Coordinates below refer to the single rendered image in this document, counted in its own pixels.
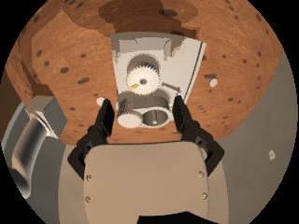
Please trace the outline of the beige pin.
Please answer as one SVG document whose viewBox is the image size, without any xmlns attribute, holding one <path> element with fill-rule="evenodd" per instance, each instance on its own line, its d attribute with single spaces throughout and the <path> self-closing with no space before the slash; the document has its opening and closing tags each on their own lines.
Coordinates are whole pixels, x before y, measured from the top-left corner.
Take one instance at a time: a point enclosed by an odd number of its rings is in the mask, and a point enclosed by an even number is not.
<svg viewBox="0 0 299 224">
<path fill-rule="evenodd" d="M 180 95 L 181 94 L 181 90 L 175 90 L 175 89 L 173 89 L 173 88 L 171 88 L 171 87 L 168 87 L 168 86 L 166 86 L 166 85 L 162 85 L 162 87 L 163 88 L 165 88 L 165 89 L 167 89 L 167 90 L 170 90 L 170 91 L 172 91 L 172 92 L 175 92 L 176 93 L 176 95 Z"/>
</svg>

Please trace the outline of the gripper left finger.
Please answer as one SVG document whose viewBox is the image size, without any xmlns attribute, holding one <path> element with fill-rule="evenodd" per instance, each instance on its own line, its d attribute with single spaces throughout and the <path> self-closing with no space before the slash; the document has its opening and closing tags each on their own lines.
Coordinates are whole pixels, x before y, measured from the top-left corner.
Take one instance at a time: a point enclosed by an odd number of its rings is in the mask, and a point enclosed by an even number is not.
<svg viewBox="0 0 299 224">
<path fill-rule="evenodd" d="M 84 160 L 91 147 L 108 144 L 107 138 L 110 138 L 112 133 L 115 112 L 110 100 L 104 99 L 98 113 L 94 125 L 90 126 L 88 132 L 78 140 L 77 146 L 74 147 L 67 158 L 69 164 L 82 180 L 84 179 L 86 165 Z"/>
</svg>

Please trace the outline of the white toothed gear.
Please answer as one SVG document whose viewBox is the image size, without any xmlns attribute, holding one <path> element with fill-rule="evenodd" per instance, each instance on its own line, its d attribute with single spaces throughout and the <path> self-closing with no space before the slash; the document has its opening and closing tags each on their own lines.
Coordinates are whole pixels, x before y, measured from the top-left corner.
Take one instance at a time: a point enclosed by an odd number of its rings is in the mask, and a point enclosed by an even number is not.
<svg viewBox="0 0 299 224">
<path fill-rule="evenodd" d="M 149 62 L 134 63 L 128 70 L 126 85 L 130 91 L 146 95 L 159 87 L 158 85 L 161 83 L 159 75 L 157 68 Z"/>
</svg>

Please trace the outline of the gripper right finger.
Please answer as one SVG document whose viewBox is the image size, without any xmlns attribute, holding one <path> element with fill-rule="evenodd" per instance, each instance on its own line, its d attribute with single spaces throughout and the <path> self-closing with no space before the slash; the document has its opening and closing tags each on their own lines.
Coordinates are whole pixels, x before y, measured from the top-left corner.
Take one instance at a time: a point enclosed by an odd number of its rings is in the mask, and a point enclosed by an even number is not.
<svg viewBox="0 0 299 224">
<path fill-rule="evenodd" d="M 183 137 L 181 139 L 193 141 L 205 150 L 207 154 L 205 159 L 207 176 L 210 176 L 224 156 L 224 149 L 213 140 L 212 134 L 200 127 L 200 123 L 197 120 L 192 120 L 189 108 L 184 104 L 181 95 L 175 96 L 172 114 L 177 132 Z"/>
</svg>

